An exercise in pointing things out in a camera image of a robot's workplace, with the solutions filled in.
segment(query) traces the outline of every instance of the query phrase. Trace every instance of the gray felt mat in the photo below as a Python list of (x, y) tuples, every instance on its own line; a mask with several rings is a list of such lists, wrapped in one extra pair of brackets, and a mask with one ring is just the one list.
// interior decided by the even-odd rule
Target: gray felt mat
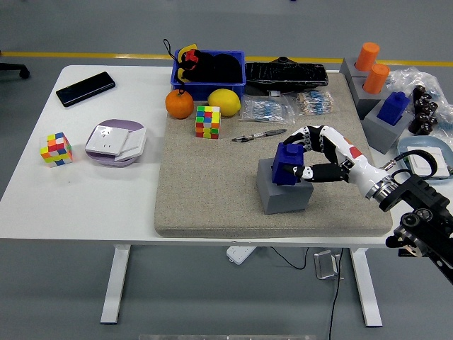
[[(266, 238), (381, 236), (391, 216), (376, 201), (346, 182), (314, 183), (308, 208), (264, 215), (256, 185), (258, 160), (275, 156), (278, 142), (305, 125), (329, 125), (344, 134), (370, 160), (369, 147), (342, 74), (329, 74), (334, 110), (297, 118), (296, 125), (241, 122), (222, 118), (220, 139), (195, 137), (195, 116), (167, 119), (156, 197), (155, 228), (165, 237)], [(285, 134), (247, 143), (233, 137), (287, 128)], [(326, 163), (316, 152), (305, 164)]]

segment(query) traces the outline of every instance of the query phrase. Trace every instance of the blue plastic basket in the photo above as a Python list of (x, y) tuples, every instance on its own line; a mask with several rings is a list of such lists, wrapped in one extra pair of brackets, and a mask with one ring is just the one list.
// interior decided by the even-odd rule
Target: blue plastic basket
[[(217, 89), (228, 89), (234, 91), (239, 98), (242, 98), (244, 88), (246, 86), (246, 57), (243, 51), (211, 51), (202, 50), (201, 52), (207, 52), (211, 55), (219, 55), (224, 53), (226, 55), (232, 55), (235, 57), (242, 68), (242, 82), (241, 83), (204, 83), (200, 81), (191, 81), (185, 83), (185, 90), (192, 96), (194, 101), (206, 101), (207, 97)], [(178, 73), (178, 65), (173, 61), (173, 70), (171, 72), (171, 86), (173, 89), (181, 89), (182, 86), (176, 81), (176, 75)]]

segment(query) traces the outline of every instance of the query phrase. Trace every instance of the orange cylinder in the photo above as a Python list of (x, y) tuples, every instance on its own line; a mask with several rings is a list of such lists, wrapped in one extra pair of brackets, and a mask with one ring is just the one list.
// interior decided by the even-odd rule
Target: orange cylinder
[(378, 94), (381, 92), (389, 73), (390, 68), (387, 65), (374, 64), (369, 71), (365, 84), (363, 84), (364, 91), (369, 94)]
[(378, 53), (378, 44), (375, 44), (374, 42), (366, 42), (360, 50), (359, 57), (355, 62), (355, 68), (359, 71), (368, 72), (376, 61)]

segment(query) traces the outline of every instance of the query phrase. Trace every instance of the yellow floor line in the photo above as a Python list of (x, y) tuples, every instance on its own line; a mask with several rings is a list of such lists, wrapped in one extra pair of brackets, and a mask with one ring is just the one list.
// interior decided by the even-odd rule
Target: yellow floor line
[[(2, 57), (29, 57), (29, 58), (100, 58), (100, 59), (148, 59), (170, 60), (167, 54), (139, 54), (139, 53), (85, 53), (85, 52), (0, 52)], [(247, 62), (271, 62), (278, 57), (246, 56)], [(295, 62), (308, 62), (319, 64), (341, 64), (343, 58), (308, 58), (289, 57)], [(428, 66), (428, 67), (453, 67), (453, 62), (427, 61), (427, 60), (377, 60), (387, 65), (403, 66)]]

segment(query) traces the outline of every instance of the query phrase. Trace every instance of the smartphone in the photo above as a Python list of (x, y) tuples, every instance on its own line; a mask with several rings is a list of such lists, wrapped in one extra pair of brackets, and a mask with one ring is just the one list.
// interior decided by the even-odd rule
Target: smartphone
[(65, 87), (64, 89), (58, 90), (56, 93), (63, 106), (67, 108), (68, 106), (74, 105), (79, 101), (95, 96), (96, 94), (113, 87), (115, 87), (113, 79), (107, 72), (102, 72)]

